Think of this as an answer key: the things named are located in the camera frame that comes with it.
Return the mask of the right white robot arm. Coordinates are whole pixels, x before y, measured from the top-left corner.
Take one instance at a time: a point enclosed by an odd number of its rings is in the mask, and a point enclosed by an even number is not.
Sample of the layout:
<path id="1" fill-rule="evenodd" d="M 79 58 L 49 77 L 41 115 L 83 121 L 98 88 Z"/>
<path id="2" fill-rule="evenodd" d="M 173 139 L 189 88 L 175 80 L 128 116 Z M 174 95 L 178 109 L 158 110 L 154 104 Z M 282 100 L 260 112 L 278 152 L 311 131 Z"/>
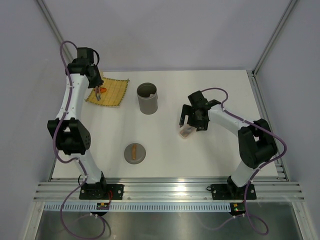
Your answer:
<path id="1" fill-rule="evenodd" d="M 213 122 L 225 128 L 238 139 L 241 159 L 235 172 L 224 184 L 207 187 L 214 200 L 255 200 L 254 185 L 250 178 L 278 153 L 275 135 L 265 119 L 248 121 L 231 112 L 218 100 L 207 100 L 198 90 L 188 96 L 190 104 L 182 106 L 179 126 L 189 125 L 196 131 L 207 131 Z"/>

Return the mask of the aluminium front rail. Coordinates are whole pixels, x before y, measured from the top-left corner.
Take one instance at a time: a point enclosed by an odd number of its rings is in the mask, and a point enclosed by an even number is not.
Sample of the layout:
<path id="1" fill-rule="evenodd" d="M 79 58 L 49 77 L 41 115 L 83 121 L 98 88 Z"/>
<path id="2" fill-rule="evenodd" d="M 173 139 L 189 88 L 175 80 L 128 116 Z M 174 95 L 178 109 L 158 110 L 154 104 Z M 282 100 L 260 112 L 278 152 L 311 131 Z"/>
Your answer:
<path id="1" fill-rule="evenodd" d="M 222 184 L 225 178 L 109 178 L 109 184 L 122 184 L 123 202 L 210 202 L 211 184 Z M 304 202 L 298 182 L 258 177 L 253 182 L 258 202 Z M 75 178 L 40 182 L 35 202 L 61 202 L 76 187 Z"/>

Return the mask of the grey round lid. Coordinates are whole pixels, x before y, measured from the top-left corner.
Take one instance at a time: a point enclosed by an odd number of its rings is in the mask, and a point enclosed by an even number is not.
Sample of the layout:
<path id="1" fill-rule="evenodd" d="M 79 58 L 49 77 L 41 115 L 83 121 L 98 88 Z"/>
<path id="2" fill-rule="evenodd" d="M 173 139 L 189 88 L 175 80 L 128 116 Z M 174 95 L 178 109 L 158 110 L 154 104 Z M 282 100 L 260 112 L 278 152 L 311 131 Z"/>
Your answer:
<path id="1" fill-rule="evenodd" d="M 140 143 L 131 143 L 124 149 L 123 155 L 126 162 L 137 165 L 145 159 L 147 152 Z"/>

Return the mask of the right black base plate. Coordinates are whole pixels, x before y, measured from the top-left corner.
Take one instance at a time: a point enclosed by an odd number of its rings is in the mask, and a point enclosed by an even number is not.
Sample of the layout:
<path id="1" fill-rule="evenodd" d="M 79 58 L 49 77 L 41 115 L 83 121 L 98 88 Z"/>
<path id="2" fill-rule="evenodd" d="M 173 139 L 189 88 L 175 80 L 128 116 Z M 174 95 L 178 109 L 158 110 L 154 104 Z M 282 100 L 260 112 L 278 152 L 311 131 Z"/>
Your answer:
<path id="1" fill-rule="evenodd" d="M 212 195 L 213 200 L 244 200 L 246 186 L 235 187 L 230 184 L 211 184 L 206 187 Z M 256 190 L 253 184 L 250 184 L 246 192 L 247 200 L 256 200 Z"/>

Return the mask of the clear cutlery case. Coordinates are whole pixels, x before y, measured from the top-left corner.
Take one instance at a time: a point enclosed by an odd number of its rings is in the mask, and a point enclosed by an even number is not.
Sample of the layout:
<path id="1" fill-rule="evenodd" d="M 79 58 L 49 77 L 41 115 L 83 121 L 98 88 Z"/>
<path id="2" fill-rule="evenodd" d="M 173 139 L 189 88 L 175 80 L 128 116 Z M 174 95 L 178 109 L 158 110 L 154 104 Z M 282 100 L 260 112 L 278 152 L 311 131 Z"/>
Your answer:
<path id="1" fill-rule="evenodd" d="M 196 131 L 196 128 L 193 127 L 193 126 L 189 126 L 189 125 L 186 125 L 184 126 L 180 132 L 179 132 L 179 135 L 183 138 L 183 139 L 187 139 L 193 132 Z"/>

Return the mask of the bamboo mat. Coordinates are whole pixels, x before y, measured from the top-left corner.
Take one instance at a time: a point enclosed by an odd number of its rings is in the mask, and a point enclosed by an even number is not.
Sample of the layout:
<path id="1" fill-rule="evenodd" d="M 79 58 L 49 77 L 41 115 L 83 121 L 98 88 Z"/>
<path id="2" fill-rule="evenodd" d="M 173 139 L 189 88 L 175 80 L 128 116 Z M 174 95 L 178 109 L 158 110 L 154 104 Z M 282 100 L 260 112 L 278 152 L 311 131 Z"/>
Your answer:
<path id="1" fill-rule="evenodd" d="M 104 76 L 103 72 L 100 72 L 100 76 L 103 80 L 101 88 L 106 88 L 107 91 L 101 93 L 101 99 L 97 101 L 96 93 L 93 89 L 85 101 L 102 107 L 119 107 L 125 97 L 130 80 L 108 78 Z"/>

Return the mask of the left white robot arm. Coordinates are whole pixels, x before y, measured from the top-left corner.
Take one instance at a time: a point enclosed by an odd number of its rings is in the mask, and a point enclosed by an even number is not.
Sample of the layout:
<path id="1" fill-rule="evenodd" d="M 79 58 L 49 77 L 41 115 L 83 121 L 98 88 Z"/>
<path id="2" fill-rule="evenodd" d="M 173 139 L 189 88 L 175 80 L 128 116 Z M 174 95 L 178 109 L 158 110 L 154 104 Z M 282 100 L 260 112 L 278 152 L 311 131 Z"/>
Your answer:
<path id="1" fill-rule="evenodd" d="M 65 65 L 66 88 L 60 110 L 54 120 L 47 122 L 47 129 L 57 160 L 65 165 L 74 163 L 81 171 L 81 193 L 103 199 L 108 186 L 90 152 L 91 134 L 80 120 L 86 91 L 98 90 L 103 84 L 98 69 L 100 57 L 89 47 L 78 47 L 76 51 L 76 58 Z"/>

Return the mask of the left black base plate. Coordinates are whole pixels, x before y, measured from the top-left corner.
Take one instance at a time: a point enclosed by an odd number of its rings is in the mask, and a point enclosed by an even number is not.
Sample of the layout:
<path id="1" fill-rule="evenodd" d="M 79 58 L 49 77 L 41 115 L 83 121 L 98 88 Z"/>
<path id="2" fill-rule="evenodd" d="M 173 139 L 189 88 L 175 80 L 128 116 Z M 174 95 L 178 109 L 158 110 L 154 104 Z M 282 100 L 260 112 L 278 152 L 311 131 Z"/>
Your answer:
<path id="1" fill-rule="evenodd" d="M 124 192 L 123 184 L 85 183 L 79 193 L 80 200 L 122 200 Z"/>

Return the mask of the red tomato toy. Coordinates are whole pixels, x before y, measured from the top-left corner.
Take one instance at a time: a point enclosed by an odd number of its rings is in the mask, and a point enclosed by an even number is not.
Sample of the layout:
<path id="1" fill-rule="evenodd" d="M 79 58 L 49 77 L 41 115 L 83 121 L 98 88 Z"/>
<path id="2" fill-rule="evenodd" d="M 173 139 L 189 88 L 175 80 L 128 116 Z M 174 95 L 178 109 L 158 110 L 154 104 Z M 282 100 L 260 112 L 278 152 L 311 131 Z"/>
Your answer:
<path id="1" fill-rule="evenodd" d="M 106 89 L 105 87 L 99 87 L 99 88 L 98 88 L 98 91 L 99 91 L 100 93 L 105 93 L 105 92 L 107 91 L 107 89 Z"/>

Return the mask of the metal spoon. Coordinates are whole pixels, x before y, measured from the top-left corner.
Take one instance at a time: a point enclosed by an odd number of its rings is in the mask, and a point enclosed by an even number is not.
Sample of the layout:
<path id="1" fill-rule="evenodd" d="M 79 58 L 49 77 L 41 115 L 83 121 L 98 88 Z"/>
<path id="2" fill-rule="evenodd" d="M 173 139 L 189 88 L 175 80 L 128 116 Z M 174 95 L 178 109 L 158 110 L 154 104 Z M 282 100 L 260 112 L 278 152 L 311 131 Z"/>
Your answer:
<path id="1" fill-rule="evenodd" d="M 192 127 L 192 126 L 187 126 L 187 127 L 185 127 L 185 128 L 182 130 L 182 132 L 183 132 L 183 133 L 186 133 L 186 134 L 189 134 L 189 133 L 192 133 L 194 130 L 195 130 L 194 127 Z"/>

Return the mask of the grey cylindrical lunch container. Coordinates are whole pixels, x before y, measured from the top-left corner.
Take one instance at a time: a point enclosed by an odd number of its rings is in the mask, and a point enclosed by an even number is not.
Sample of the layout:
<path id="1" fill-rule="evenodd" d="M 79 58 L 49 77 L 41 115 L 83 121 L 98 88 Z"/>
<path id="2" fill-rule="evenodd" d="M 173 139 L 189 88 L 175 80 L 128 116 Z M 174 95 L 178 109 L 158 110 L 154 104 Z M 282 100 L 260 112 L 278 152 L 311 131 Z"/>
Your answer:
<path id="1" fill-rule="evenodd" d="M 158 110 L 157 87 L 150 82 L 140 84 L 136 90 L 140 111 L 145 115 L 152 115 Z"/>

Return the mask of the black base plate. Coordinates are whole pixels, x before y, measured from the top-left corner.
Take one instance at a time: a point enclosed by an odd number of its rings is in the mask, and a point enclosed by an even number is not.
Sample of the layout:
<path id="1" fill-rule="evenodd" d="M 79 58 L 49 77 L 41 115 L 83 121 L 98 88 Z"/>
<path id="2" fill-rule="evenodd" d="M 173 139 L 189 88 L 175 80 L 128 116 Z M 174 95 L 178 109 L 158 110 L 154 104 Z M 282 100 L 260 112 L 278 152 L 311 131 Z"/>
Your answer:
<path id="1" fill-rule="evenodd" d="M 80 200 L 122 200 L 124 192 L 123 184 L 85 183 L 79 193 Z"/>
<path id="2" fill-rule="evenodd" d="M 246 186 L 235 187 L 230 184 L 211 184 L 206 187 L 212 195 L 213 200 L 244 200 Z M 250 184 L 246 192 L 247 200 L 256 200 L 256 190 L 253 184 Z"/>

